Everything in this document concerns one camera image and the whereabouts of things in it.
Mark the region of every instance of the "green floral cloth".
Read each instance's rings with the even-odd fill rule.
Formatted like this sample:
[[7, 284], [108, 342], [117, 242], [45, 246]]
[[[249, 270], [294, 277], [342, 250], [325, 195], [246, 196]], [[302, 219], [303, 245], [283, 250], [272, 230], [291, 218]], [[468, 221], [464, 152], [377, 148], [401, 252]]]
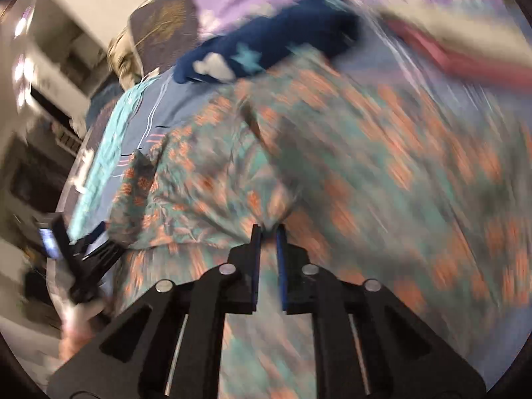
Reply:
[[[254, 223], [284, 222], [313, 262], [379, 279], [467, 356], [529, 301], [531, 152], [511, 116], [472, 125], [423, 90], [353, 84], [301, 51], [136, 153], [109, 229], [131, 247], [117, 311], [159, 279], [198, 279]], [[316, 397], [310, 318], [281, 312], [274, 247], [257, 313], [227, 317], [220, 397]]]

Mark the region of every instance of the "turquoise cloth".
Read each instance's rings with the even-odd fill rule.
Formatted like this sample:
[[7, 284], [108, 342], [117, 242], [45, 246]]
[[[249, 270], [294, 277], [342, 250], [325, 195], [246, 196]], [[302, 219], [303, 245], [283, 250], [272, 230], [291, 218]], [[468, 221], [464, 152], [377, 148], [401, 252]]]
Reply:
[[68, 235], [71, 239], [77, 240], [88, 232], [85, 229], [87, 218], [91, 211], [98, 208], [105, 183], [118, 163], [129, 116], [139, 106], [144, 90], [158, 78], [155, 76], [135, 85], [116, 103], [85, 182], [86, 192], [79, 197], [70, 220]]

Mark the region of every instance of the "beige cloth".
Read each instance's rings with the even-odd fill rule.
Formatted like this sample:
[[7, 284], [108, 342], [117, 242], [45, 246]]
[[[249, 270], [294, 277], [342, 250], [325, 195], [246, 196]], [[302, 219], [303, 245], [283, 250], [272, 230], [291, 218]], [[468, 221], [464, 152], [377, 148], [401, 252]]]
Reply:
[[144, 76], [142, 61], [135, 49], [129, 28], [125, 28], [109, 44], [107, 62], [118, 76], [124, 91], [138, 84]]
[[416, 26], [449, 49], [532, 67], [532, 47], [512, 21], [432, 3], [394, 1], [378, 10]]

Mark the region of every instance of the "navy blue cloth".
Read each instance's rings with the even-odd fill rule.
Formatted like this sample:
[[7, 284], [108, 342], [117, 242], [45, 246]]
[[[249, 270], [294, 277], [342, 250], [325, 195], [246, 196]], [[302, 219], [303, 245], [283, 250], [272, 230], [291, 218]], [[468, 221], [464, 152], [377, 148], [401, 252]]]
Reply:
[[[180, 84], [188, 81], [216, 83], [252, 76], [275, 65], [289, 56], [292, 49], [305, 44], [332, 58], [352, 45], [356, 39], [356, 27], [356, 14], [342, 0], [300, 0], [272, 18], [255, 18], [241, 28], [225, 36], [214, 37], [184, 54], [176, 62], [174, 80]], [[218, 54], [214, 61], [211, 53]], [[225, 65], [232, 70], [234, 77], [216, 77], [220, 71], [211, 70], [213, 65], [218, 68]]]

